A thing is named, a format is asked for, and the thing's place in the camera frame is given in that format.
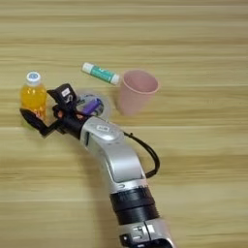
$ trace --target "pink cup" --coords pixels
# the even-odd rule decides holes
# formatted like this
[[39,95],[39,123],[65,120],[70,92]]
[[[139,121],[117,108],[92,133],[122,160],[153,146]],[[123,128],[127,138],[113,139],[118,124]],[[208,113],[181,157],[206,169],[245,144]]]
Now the pink cup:
[[158,80],[142,70],[132,70],[124,74],[118,97],[118,108],[124,115],[141,111],[159,88]]

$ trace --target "silver robot arm segment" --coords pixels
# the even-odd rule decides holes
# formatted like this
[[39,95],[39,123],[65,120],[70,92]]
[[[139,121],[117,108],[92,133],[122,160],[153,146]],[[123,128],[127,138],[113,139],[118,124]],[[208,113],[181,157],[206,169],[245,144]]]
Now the silver robot arm segment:
[[114,124],[91,117],[83,125],[80,142],[102,166],[113,210],[125,247],[175,248],[160,218],[136,152]]

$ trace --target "black cable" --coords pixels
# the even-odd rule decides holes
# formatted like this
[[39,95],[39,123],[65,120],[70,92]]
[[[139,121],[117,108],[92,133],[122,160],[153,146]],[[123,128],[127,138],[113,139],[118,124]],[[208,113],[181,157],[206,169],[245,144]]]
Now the black cable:
[[132,133],[128,134],[124,132],[124,135],[127,136],[128,138],[131,138],[132,140],[135,140],[137,143],[139,143],[152,157],[153,161],[154,161],[154,169],[147,172],[145,175],[147,178],[152,177],[153,175],[155,175],[159,168],[160,168],[160,160],[159,157],[157,155],[157,153],[151,148],[151,146],[149,146],[147,143],[145,143],[144,141],[142,141],[141,139],[135,137]]

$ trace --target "orange juice bottle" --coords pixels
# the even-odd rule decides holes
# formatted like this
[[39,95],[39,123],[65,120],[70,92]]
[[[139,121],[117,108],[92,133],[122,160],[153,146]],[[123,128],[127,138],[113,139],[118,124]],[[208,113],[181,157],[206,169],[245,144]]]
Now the orange juice bottle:
[[47,91],[41,83],[41,75],[31,72],[20,90],[21,107],[36,113],[37,117],[45,120]]

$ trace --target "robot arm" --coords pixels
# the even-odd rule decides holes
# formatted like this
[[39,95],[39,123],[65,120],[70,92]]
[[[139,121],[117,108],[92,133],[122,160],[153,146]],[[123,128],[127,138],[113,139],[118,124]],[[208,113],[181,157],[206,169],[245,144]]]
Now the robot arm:
[[125,142],[124,133],[101,118],[82,116],[76,109],[77,96],[70,84],[63,84],[48,94],[58,104],[53,107],[58,119],[49,127],[31,111],[22,109],[21,113],[44,137],[54,130],[69,133],[99,160],[119,223],[122,246],[175,248],[156,209],[139,157]]
[[160,218],[136,152],[116,126],[97,118],[83,125],[80,142],[96,157],[108,185],[113,210],[126,247],[175,248]]

